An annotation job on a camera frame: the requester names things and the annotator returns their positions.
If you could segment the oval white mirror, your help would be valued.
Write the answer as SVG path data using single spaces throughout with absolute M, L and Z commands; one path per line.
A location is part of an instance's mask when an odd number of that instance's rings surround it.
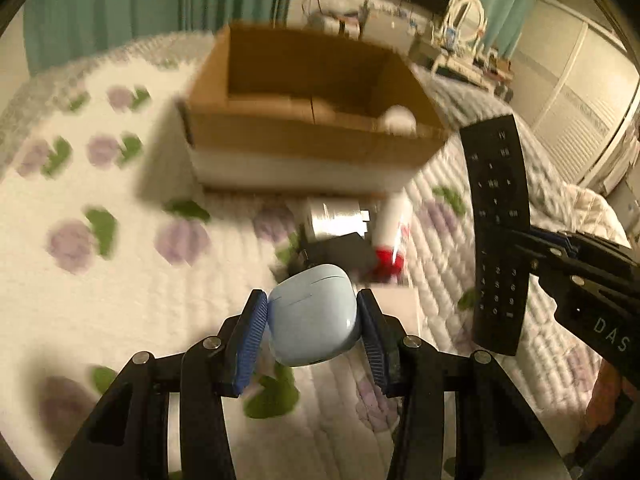
M 480 0 L 457 0 L 449 7 L 442 22 L 442 46 L 449 52 L 474 54 L 487 25 L 488 18 Z

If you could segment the white cylindrical jar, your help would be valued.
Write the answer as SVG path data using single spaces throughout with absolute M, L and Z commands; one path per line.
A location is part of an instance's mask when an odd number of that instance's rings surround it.
M 416 118 L 407 107 L 393 105 L 378 118 L 378 130 L 400 136 L 416 134 Z

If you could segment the cream quilted blanket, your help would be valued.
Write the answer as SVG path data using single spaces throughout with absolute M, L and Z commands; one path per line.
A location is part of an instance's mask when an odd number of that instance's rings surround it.
M 565 185 L 575 231 L 595 235 L 629 248 L 630 244 L 620 220 L 604 197 L 589 188 Z

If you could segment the black power adapter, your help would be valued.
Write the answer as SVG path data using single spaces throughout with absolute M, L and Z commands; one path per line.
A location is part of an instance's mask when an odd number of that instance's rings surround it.
M 310 266 L 333 264 L 347 273 L 367 275 L 378 266 L 375 250 L 360 234 L 349 233 L 324 240 L 300 242 L 300 251 Z

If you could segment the white bottle red cap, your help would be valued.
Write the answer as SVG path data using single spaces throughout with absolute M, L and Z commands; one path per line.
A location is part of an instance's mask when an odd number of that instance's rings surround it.
M 398 278 L 404 270 L 413 210 L 405 193 L 390 195 L 375 217 L 371 243 L 378 264 L 373 271 L 377 281 Z

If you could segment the large green curtain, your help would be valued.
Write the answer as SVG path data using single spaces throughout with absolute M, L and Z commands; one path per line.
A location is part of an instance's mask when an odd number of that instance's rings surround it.
M 225 24 L 281 23 L 290 0 L 27 0 L 28 69 L 38 74 L 138 37 L 216 30 Z

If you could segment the white louvered wardrobe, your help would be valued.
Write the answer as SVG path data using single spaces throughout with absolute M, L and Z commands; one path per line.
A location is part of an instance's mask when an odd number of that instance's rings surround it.
M 639 74 L 612 32 L 537 0 L 511 58 L 512 108 L 561 177 L 594 188 L 639 101 Z

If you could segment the light blue earbuds case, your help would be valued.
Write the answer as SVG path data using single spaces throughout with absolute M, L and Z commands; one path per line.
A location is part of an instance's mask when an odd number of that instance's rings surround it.
M 360 337 L 352 281 L 334 264 L 287 278 L 270 292 L 268 307 L 270 349 L 285 366 L 329 361 Z

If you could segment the shiny reddish card box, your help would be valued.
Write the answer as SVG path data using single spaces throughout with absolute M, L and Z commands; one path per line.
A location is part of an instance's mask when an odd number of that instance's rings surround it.
M 369 221 L 358 200 L 313 197 L 306 201 L 303 226 L 308 240 L 326 240 L 352 233 L 365 237 Z

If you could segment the black remote control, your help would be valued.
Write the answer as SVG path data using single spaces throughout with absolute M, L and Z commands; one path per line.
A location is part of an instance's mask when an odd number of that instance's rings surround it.
M 529 272 L 513 231 L 530 226 L 520 136 L 511 115 L 460 130 L 471 189 L 475 236 L 472 339 L 484 349 L 515 356 L 520 341 Z

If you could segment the grey checkered bed cover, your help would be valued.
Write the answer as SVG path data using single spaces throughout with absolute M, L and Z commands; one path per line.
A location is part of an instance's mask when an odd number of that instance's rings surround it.
M 99 68 L 108 63 L 125 66 L 137 58 L 161 72 L 177 73 L 180 68 L 202 64 L 214 42 L 215 35 L 211 32 L 172 32 L 143 37 L 30 77 L 16 90 L 1 114 L 1 173 L 6 174 L 9 169 L 17 167 L 17 157 L 26 152 L 26 142 L 32 137 L 32 130 L 55 110 L 62 110 L 70 104 L 72 96 L 81 94 L 85 90 L 85 79 Z M 418 66 L 413 70 L 427 94 L 435 99 L 439 117 L 454 131 L 512 112 L 505 102 L 469 84 L 431 76 Z M 542 200 L 553 193 L 552 183 L 571 193 L 580 192 L 580 186 L 560 176 L 549 153 L 524 120 L 518 118 L 516 124 L 522 137 L 530 200 L 540 208 Z

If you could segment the white floral quilted mat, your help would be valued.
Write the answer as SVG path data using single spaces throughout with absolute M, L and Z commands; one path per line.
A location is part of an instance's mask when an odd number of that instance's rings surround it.
M 194 182 L 175 95 L 194 67 L 137 58 L 91 73 L 84 96 L 40 122 L 1 176 L 1 433 L 50 479 L 105 379 L 134 352 L 181 352 L 214 334 L 253 288 L 270 290 L 295 243 L 297 200 L 206 196 Z M 532 223 L 571 230 L 565 188 Z M 397 315 L 438 350 L 469 354 L 474 287 L 470 185 L 455 135 L 407 186 L 414 216 Z M 561 454 L 574 448 L 600 359 L 554 322 L 529 281 L 515 358 L 498 361 Z M 360 344 L 276 370 L 224 400 L 240 479 L 385 479 L 400 401 L 380 397 Z

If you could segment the open cardboard box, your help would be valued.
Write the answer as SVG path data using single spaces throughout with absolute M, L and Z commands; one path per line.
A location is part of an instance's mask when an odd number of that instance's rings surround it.
M 378 130 L 393 105 L 416 134 Z M 450 133 L 398 53 L 266 25 L 224 26 L 179 110 L 198 180 L 236 192 L 395 193 Z

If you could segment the white dressing table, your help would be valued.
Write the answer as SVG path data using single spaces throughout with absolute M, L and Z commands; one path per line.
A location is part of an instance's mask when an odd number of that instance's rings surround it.
M 413 40 L 408 58 L 433 75 L 472 84 L 506 103 L 510 103 L 513 99 L 509 78 L 504 78 L 490 68 L 480 66 L 475 60 L 469 61 L 446 49 L 435 47 L 434 44 L 423 41 L 421 38 Z

